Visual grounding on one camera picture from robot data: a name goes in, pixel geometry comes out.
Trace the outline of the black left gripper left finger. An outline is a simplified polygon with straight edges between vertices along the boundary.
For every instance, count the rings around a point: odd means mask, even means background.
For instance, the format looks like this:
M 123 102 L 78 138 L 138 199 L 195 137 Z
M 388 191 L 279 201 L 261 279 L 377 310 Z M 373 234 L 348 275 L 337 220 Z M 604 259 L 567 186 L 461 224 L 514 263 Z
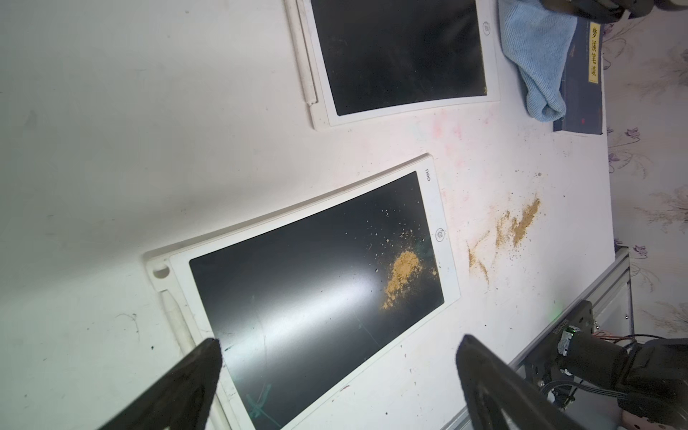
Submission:
M 142 393 L 104 429 L 204 429 L 215 396 L 222 356 L 220 342 L 203 340 Z

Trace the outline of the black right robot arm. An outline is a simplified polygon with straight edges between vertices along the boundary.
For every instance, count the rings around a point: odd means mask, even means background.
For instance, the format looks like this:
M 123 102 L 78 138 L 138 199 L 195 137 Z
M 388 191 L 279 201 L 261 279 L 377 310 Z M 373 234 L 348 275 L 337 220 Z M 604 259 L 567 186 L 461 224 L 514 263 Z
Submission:
M 628 257 L 634 333 L 613 339 L 634 427 L 687 426 L 687 5 L 580 21 L 567 52 L 558 131 L 607 136 L 613 231 Z

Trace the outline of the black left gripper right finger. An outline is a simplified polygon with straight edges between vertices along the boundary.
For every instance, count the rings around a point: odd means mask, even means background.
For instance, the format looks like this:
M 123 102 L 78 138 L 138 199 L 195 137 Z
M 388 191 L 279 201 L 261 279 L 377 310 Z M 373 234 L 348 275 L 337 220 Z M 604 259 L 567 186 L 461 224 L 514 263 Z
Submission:
M 456 367 L 475 429 L 507 429 L 510 423 L 531 430 L 582 427 L 472 335 L 462 338 Z

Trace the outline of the light blue microfiber cloth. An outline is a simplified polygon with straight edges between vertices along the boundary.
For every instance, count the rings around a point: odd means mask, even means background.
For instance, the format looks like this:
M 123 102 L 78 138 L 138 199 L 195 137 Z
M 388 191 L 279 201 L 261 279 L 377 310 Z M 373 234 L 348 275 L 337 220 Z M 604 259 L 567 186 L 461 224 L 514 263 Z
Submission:
M 497 10 L 503 54 L 519 69 L 529 116 L 559 120 L 566 113 L 560 85 L 577 18 L 539 1 L 499 1 Z

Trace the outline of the white framed tablet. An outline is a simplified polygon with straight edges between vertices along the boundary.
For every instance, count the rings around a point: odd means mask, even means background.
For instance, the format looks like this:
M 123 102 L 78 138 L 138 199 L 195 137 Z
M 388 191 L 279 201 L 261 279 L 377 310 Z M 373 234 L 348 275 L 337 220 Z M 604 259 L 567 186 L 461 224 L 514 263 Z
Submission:
M 293 429 L 460 298 L 432 156 L 152 253 L 231 429 Z
M 494 1 L 297 3 L 316 130 L 500 99 Z

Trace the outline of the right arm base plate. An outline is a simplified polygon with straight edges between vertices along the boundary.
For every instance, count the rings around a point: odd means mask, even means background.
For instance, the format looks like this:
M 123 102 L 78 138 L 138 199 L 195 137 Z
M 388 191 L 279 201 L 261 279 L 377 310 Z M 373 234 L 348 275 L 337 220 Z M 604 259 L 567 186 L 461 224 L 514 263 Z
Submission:
M 593 323 L 591 302 L 580 301 L 526 355 L 522 364 L 525 380 L 540 391 L 553 382 L 583 383 L 595 378 L 597 368 L 591 352 L 584 349 L 587 344 L 577 340 L 571 348 L 573 336 L 592 335 Z

